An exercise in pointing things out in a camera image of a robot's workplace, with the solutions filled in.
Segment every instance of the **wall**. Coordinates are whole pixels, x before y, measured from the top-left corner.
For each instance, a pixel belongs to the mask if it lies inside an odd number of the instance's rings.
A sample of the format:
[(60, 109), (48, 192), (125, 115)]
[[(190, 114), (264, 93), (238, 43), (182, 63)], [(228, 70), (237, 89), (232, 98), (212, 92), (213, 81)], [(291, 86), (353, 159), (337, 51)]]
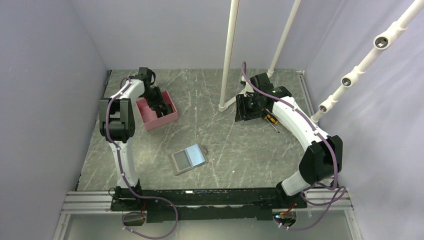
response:
[[(318, 104), (412, 0), (344, 1), (306, 68)], [(341, 182), (366, 240), (424, 239), (424, 12), (320, 124), (344, 142)]]
[(2, 0), (0, 33), (0, 239), (52, 239), (106, 68), (68, 0)]
[[(71, 1), (109, 69), (224, 65), (230, 0)], [(302, 1), (276, 68), (305, 69), (340, 2)], [(269, 68), (293, 3), (240, 1), (231, 68)]]

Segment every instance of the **open box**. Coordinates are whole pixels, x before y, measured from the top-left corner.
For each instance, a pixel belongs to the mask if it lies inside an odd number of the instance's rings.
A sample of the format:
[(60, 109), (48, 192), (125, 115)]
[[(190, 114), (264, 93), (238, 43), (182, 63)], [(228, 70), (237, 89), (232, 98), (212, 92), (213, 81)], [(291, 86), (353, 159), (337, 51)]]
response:
[(141, 119), (143, 120), (144, 127), (147, 129), (147, 131), (158, 128), (165, 124), (169, 124), (170, 122), (178, 120), (179, 118), (177, 108), (175, 107), (175, 104), (172, 101), (169, 92), (167, 90), (162, 91), (162, 96), (165, 104), (171, 104), (173, 112), (160, 118), (156, 116), (155, 111), (150, 109), (146, 99), (142, 98), (135, 101), (135, 103), (137, 104), (137, 108), (140, 112)]

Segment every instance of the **white pipe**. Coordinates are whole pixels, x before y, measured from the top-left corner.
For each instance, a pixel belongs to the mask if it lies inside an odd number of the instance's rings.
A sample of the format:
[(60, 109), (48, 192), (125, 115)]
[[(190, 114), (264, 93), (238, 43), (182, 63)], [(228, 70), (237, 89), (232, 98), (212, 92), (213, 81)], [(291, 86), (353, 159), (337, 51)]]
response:
[(372, 50), (365, 58), (355, 66), (352, 71), (341, 78), (341, 86), (318, 106), (318, 111), (311, 117), (316, 123), (318, 120), (339, 101), (339, 98), (352, 87), (358, 79), (365, 73), (371, 64), (390, 47), (407, 29), (407, 25), (424, 9), (424, 0), (415, 0), (408, 9), (393, 22), (386, 31), (374, 38)]
[(218, 110), (225, 111), (228, 106), (225, 104), (228, 72), (230, 70), (231, 54), (233, 51), (234, 33), (236, 32), (237, 14), (239, 12), (239, 0), (231, 0), (231, 7), (229, 10), (228, 32), (226, 35), (225, 59), (224, 69), (222, 72), (221, 95), (219, 98)]
[(298, 12), (299, 5), (301, 0), (295, 0), (293, 7), (291, 8), (290, 15), (288, 16), (287, 22), (285, 23), (284, 30), (282, 31), (281, 38), (279, 40), (277, 50), (275, 51), (274, 58), (272, 59), (271, 66), (268, 69), (266, 75), (268, 78), (272, 77), (274, 74), (274, 68), (276, 67), (278, 58), (280, 57), (281, 50), (283, 50), (284, 42), (286, 41), (287, 35), (289, 35), (290, 28), (292, 27), (293, 20), (295, 19), (296, 13)]

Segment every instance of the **gray wall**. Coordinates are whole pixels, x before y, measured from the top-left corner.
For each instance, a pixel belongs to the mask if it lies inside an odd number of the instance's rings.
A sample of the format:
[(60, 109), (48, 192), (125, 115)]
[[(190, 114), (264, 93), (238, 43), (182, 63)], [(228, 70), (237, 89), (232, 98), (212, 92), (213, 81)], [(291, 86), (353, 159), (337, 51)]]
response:
[[(224, 65), (231, 0), (71, 1), (109, 69)], [(276, 68), (305, 69), (340, 2), (302, 1)], [(269, 68), (293, 3), (240, 1), (232, 68)]]
[[(412, 0), (350, 0), (306, 68), (312, 103), (340, 85)], [(424, 12), (320, 124), (344, 142), (341, 181), (367, 240), (424, 239)]]
[(68, 0), (2, 0), (0, 33), (0, 239), (52, 239), (106, 68)]

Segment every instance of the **white stand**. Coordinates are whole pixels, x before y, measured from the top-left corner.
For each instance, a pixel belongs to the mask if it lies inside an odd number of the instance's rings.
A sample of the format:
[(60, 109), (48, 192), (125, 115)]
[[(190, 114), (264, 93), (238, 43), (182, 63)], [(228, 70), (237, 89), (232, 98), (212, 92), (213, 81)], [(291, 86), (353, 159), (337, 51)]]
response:
[[(283, 49), (284, 42), (286, 41), (287, 35), (289, 34), (289, 30), (292, 27), (293, 20), (295, 19), (295, 16), (300, 4), (301, 4), (301, 0), (295, 0), (293, 7), (291, 8), (291, 12), (285, 24), (284, 31), (282, 32), (277, 50), (275, 51), (274, 58), (272, 59), (271, 66), (268, 69), (268, 72), (266, 73), (269, 78), (274, 73), (274, 68), (277, 64), (277, 60), (280, 57), (280, 53)], [(222, 72), (221, 95), (219, 98), (219, 105), (218, 105), (218, 110), (220, 112), (225, 111), (230, 105), (236, 102), (236, 96), (232, 97), (227, 102), (225, 102), (225, 99), (226, 99), (228, 72), (230, 70), (231, 54), (233, 51), (233, 39), (234, 39), (234, 33), (236, 31), (238, 11), (239, 11), (239, 0), (231, 0), (231, 8), (229, 10), (229, 21), (228, 21), (228, 33), (226, 37), (224, 69)], [(244, 77), (241, 77), (241, 80), (243, 82), (246, 82)], [(239, 94), (245, 94), (246, 92), (249, 92), (249, 93), (254, 92), (252, 87), (247, 83), (244, 89)]]
[(352, 87), (358, 81), (380, 54), (402, 35), (407, 29), (408, 24), (421, 12), (421, 10), (423, 10), (423, 8), (424, 0), (415, 0), (397, 21), (393, 22), (385, 32), (374, 38), (374, 47), (372, 50), (364, 57), (359, 65), (355, 66), (351, 72), (341, 78), (341, 86), (319, 105), (318, 111), (311, 117), (314, 123), (317, 123), (324, 114), (333, 108), (339, 101), (339, 98), (348, 88)]

